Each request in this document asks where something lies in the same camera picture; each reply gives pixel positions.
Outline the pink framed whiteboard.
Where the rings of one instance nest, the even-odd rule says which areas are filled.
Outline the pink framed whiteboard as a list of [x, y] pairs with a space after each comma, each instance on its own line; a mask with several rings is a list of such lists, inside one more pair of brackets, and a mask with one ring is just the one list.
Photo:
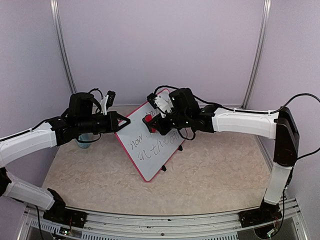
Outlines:
[[159, 113], [146, 101], [127, 116], [130, 124], [115, 134], [145, 182], [150, 182], [159, 173], [185, 141], [176, 129], [165, 136], [157, 131], [149, 132], [143, 118], [147, 115], [154, 118]]

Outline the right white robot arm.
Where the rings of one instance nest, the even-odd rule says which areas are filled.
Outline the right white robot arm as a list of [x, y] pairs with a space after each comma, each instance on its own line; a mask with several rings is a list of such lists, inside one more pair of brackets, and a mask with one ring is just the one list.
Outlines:
[[167, 136], [170, 131], [178, 134], [190, 130], [191, 137], [180, 135], [186, 141], [193, 141], [196, 133], [227, 134], [234, 140], [230, 146], [235, 150], [249, 146], [255, 137], [273, 140], [274, 157], [270, 180], [265, 186], [261, 207], [256, 218], [266, 222], [275, 212], [281, 196], [291, 181], [294, 166], [298, 160], [300, 135], [291, 111], [287, 106], [277, 110], [254, 111], [231, 109], [214, 102], [201, 100], [190, 88], [174, 88], [168, 99], [157, 91], [147, 96], [147, 102], [159, 113], [151, 119], [143, 118], [149, 132]]

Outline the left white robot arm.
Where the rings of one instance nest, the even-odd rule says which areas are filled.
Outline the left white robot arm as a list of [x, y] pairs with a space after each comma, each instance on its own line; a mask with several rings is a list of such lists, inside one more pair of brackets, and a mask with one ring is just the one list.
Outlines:
[[70, 211], [62, 197], [53, 189], [39, 187], [8, 171], [14, 162], [51, 152], [81, 135], [117, 133], [130, 124], [130, 120], [117, 111], [110, 111], [116, 93], [109, 90], [97, 100], [92, 91], [70, 96], [66, 110], [58, 116], [42, 120], [36, 126], [3, 137], [0, 140], [0, 195], [34, 205], [50, 213], [63, 223], [70, 218]]

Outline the red black whiteboard eraser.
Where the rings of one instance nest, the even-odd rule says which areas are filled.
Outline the red black whiteboard eraser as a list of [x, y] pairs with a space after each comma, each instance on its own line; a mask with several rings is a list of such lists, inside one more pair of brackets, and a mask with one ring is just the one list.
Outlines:
[[156, 129], [154, 127], [152, 127], [151, 122], [152, 122], [152, 115], [151, 114], [147, 114], [143, 119], [142, 122], [146, 125], [148, 131], [150, 133], [155, 133]]

